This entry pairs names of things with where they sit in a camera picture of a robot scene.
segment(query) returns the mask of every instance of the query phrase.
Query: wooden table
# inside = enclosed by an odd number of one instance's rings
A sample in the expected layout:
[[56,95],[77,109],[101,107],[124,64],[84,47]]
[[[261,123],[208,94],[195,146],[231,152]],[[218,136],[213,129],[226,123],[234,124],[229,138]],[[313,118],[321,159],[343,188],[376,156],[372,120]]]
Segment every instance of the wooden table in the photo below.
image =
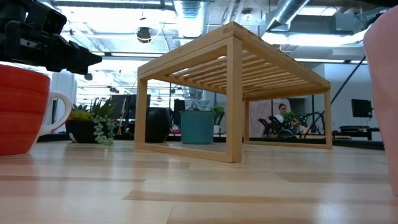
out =
[[[226,94],[226,151],[196,151],[190,150],[189,145],[176,148],[146,144],[146,95],[150,79]],[[325,94],[325,145],[249,141],[250,101],[321,93]],[[243,117],[244,122],[237,122]],[[331,149],[330,83],[235,22],[138,68],[136,147],[239,162],[242,158],[243,123],[246,144]]]

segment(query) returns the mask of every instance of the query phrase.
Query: teal bucket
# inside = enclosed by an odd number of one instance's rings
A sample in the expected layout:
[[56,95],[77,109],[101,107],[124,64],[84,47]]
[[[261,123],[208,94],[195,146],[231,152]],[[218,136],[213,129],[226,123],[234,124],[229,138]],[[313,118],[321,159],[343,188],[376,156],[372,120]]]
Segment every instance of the teal bucket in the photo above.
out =
[[213,143],[214,117],[212,111],[181,111],[181,141],[184,144]]

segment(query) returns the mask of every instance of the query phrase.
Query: security camera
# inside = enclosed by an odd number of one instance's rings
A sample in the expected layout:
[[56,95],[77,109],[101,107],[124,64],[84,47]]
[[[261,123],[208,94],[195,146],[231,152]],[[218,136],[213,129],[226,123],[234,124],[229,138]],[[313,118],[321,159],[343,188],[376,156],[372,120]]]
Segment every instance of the security camera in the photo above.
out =
[[152,40],[149,33],[149,27],[140,27],[137,33],[137,39],[143,44],[149,43]]

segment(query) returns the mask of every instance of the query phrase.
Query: tv screen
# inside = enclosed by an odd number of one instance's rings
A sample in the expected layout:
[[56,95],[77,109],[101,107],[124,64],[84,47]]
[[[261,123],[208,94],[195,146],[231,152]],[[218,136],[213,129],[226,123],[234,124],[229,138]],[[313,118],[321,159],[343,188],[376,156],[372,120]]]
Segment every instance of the tv screen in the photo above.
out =
[[351,99],[354,118],[372,118],[372,102],[370,100]]
[[[124,99],[127,95],[112,95],[112,100],[116,101],[115,113],[112,118],[119,118],[122,113]],[[131,94],[129,95],[129,105],[126,105],[124,108],[124,116],[126,116],[127,109],[129,110],[129,119],[136,118],[136,106],[137,106],[137,95]],[[150,105],[150,95],[147,95],[147,107]]]

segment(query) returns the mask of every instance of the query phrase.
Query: red mug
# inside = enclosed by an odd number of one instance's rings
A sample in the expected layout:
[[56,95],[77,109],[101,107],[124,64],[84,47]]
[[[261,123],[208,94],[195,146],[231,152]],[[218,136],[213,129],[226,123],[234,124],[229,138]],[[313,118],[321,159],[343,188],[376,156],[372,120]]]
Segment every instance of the red mug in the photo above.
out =
[[[0,65],[0,156],[29,153],[37,138],[51,133],[68,119],[72,102],[50,91],[51,79],[41,73]],[[47,105],[54,99],[65,104],[65,114],[44,126]]]

